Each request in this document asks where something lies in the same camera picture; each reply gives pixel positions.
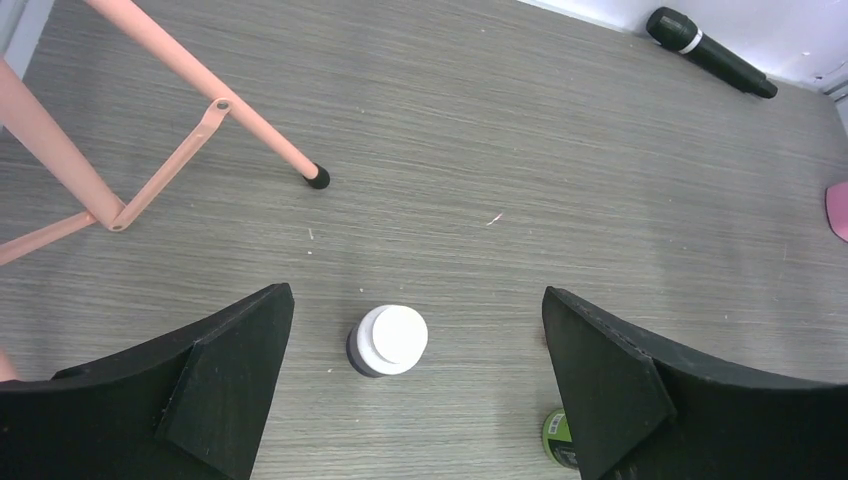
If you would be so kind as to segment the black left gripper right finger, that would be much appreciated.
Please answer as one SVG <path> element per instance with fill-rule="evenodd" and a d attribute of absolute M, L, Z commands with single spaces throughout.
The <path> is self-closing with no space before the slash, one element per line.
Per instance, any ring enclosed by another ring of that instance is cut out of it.
<path fill-rule="evenodd" d="M 544 335 L 585 479 L 843 479 L 847 388 L 733 363 L 548 287 Z"/>

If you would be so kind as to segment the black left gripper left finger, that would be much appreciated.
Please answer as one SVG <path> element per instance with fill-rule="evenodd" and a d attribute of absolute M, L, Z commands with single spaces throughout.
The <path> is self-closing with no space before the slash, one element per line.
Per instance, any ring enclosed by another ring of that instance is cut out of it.
<path fill-rule="evenodd" d="M 40 381 L 1 386 L 5 479 L 247 479 L 292 326 L 272 284 Z"/>

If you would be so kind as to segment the green black pill bottle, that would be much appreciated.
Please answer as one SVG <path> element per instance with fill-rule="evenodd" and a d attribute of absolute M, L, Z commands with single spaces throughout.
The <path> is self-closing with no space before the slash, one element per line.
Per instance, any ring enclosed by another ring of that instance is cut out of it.
<path fill-rule="evenodd" d="M 546 456 L 555 464 L 578 470 L 576 451 L 563 408 L 551 412 L 545 419 L 541 438 Z"/>

